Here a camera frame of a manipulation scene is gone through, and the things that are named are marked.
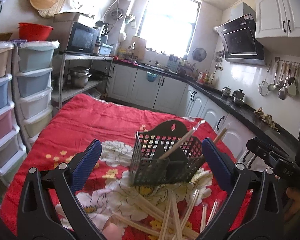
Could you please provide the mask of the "right hand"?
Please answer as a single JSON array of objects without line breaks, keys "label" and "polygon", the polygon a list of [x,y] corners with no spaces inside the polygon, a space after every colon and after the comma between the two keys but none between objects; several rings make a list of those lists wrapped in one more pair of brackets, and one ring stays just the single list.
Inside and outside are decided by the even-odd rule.
[{"label": "right hand", "polygon": [[300,210],[300,190],[294,187],[288,187],[286,189],[286,195],[290,200],[292,200],[292,203],[285,212],[285,222],[289,221]]}]

